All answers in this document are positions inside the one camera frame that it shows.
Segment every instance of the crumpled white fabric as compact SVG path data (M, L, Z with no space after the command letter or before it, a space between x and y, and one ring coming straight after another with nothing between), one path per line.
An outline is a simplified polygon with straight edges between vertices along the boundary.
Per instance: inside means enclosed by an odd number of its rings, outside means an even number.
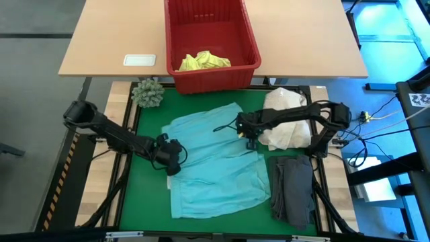
M306 98L279 87L266 95L263 108L284 110L305 105L307 105ZM271 130L264 130L258 138L261 144L268 146L269 151L308 147L310 139L309 125L305 120L282 123Z

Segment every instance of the light blue cloth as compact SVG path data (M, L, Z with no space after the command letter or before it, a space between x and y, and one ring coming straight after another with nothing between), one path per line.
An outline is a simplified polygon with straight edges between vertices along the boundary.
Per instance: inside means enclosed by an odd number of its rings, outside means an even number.
M210 218L252 208L270 198L264 156L224 128L242 112L236 103L180 117L163 127L188 152L181 172L170 177L173 218Z

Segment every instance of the yellow cloth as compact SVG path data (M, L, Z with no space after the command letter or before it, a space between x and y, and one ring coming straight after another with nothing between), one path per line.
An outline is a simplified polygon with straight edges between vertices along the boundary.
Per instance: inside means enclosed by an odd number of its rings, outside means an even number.
M231 67L230 61L227 58L220 58L210 54L209 50L205 50L197 53L195 58L187 54L186 58L182 60L178 71L194 71L220 67Z

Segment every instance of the wooden table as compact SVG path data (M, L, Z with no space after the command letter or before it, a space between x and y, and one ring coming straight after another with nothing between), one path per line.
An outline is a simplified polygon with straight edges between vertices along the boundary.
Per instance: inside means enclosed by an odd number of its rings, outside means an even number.
M110 95L107 101L105 115L121 125L124 119L128 96L130 94L131 82L116 81L113 82ZM327 90L325 87L311 86L311 98L315 102L317 100L327 100ZM129 127L132 126L134 121L136 106L132 106L130 112ZM322 126L317 126L318 131L321 130ZM100 154L105 151L107 146L105 143L98 143L95 147L94 155ZM335 148L329 148L330 153L341 155L340 151ZM87 182L83 192L81 200L81 206L79 208L78 216L76 219L76 225L82 225L88 220L91 214L97 209L97 207L103 202L110 182L112 169L114 165L114 153L108 153L100 158L95 159L91 163ZM338 210L339 214L347 221L348 225L358 231L358 225L355 218L354 208L351 200L351 194L349 193L349 186L346 179L343 162L338 158L329 155L324 159L325 174L327 179L327 185L329 188L329 196L331 202ZM329 227L326 220L326 213L324 206L321 201L318 201L318 207L320 209L322 229L328 231ZM111 207L109 225L113 224L113 218L116 211L116 201L113 202Z
M163 0L88 0L59 75L165 76ZM245 0L261 55L258 77L368 76L340 0ZM155 54L153 67L124 66Z

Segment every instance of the white label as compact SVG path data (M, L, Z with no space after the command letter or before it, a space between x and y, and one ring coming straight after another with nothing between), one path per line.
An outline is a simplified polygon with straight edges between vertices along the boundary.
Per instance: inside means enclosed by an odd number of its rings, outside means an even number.
M430 94L410 93L409 99L414 107L427 107L430 105Z
M152 67L155 65L155 54L126 54L124 66Z

